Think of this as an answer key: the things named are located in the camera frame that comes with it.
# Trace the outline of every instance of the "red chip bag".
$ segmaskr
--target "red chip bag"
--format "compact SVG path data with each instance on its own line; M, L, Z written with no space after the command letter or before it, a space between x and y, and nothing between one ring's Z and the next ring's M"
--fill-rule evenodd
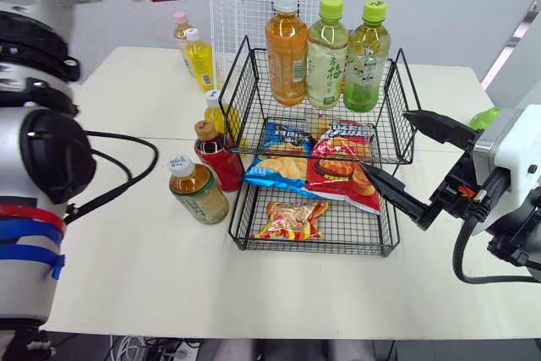
M358 163L372 158L371 127L351 120L336 120L328 127L312 150L317 158L309 159L304 187L323 198L345 200L379 214L380 198ZM336 156L349 156L355 161L338 161Z

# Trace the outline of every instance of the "chip bag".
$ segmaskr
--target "chip bag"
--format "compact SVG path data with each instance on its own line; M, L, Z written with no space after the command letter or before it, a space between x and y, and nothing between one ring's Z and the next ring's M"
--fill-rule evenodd
M317 198L303 189L308 160L303 156L314 147L314 139L305 131L267 122L263 137L265 155L258 155L244 174L244 181L259 186L288 189L309 198ZM292 156L276 156L282 153Z
M315 158L309 159L305 188L323 198L345 200L379 214L380 198L358 163L372 158L372 127L351 120L330 121L327 127L312 150ZM338 161L336 156L352 161Z
M269 202L267 205L268 222L255 238L287 238L289 240L305 240L321 237L315 219L321 217L328 209L328 203L311 203L296 205L289 203Z

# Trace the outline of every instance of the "green tea bottle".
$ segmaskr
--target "green tea bottle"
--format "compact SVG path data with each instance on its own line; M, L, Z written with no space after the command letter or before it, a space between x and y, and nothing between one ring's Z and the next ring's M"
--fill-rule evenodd
M320 17L308 31L307 97L316 109L340 100L347 54L346 28L340 23L343 0L320 0Z
M370 112L378 102L380 82L391 37L382 25L387 3L368 0L364 4L363 24L347 43L344 104L354 112Z

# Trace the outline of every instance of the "table surface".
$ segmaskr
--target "table surface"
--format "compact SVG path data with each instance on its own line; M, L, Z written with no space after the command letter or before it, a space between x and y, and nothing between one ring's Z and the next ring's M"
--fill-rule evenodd
M490 106L470 68L411 69L426 109L467 121ZM533 306L539 287L478 287L455 278L451 253L460 222L447 214L427 232L399 215L402 241L388 258L243 252L227 234L228 221L195 221L167 187L167 161L178 153L194 157L191 123L205 108L176 50L118 48L84 87L77 102L86 128L148 137L161 156L148 178L69 226L67 265L48 330L264 338L541 336L541 309ZM428 201L460 151L423 136L416 143L414 162L400 176L411 194ZM135 172L150 159L139 145L92 144ZM95 181L75 201L115 186L122 176L100 161ZM471 241L467 273L524 273L488 254L488 240Z

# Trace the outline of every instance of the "red bottle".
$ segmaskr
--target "red bottle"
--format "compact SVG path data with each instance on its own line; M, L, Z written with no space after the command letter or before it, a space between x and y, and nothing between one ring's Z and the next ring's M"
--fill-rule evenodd
M195 124L195 154L201 162L210 165L216 173L218 188L225 192L232 192L240 188L243 183L243 163L237 154L224 148L224 136L218 133L216 127L208 120Z

